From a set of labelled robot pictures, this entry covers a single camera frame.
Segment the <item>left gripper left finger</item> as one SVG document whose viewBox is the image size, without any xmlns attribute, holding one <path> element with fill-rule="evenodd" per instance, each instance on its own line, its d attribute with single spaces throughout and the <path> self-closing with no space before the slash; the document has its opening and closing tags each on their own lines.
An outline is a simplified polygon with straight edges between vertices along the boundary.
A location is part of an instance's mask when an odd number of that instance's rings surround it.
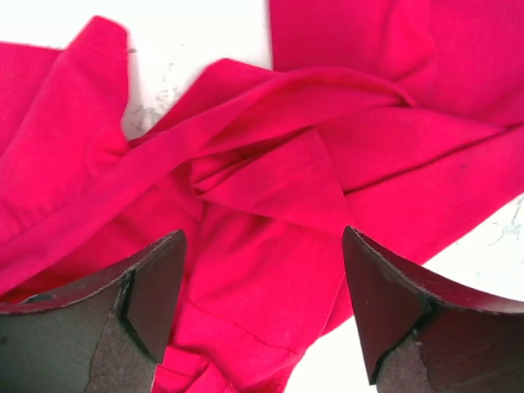
<svg viewBox="0 0 524 393">
<path fill-rule="evenodd" d="M 79 280 L 1 304 L 3 392 L 149 392 L 187 240 L 172 232 Z"/>
</svg>

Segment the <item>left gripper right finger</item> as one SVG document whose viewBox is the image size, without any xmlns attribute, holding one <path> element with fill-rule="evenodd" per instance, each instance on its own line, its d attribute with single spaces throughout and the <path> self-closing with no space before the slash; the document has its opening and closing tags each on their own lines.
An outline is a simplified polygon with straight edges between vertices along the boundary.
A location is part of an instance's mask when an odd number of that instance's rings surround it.
<svg viewBox="0 0 524 393">
<path fill-rule="evenodd" d="M 379 392 L 521 392 L 523 303 L 466 287 L 352 227 L 346 279 Z"/>
</svg>

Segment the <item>magenta t shirt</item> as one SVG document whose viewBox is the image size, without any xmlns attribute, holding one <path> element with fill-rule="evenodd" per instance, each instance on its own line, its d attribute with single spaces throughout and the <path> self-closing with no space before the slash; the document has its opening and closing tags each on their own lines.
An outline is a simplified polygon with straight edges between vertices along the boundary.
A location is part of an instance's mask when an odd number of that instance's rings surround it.
<svg viewBox="0 0 524 393">
<path fill-rule="evenodd" d="M 523 191 L 520 1 L 272 1 L 273 68 L 209 65 L 121 128 L 128 35 L 1 46 L 1 298 L 181 229 L 156 392 L 280 392 L 353 313 L 351 225 L 421 264 Z"/>
</svg>

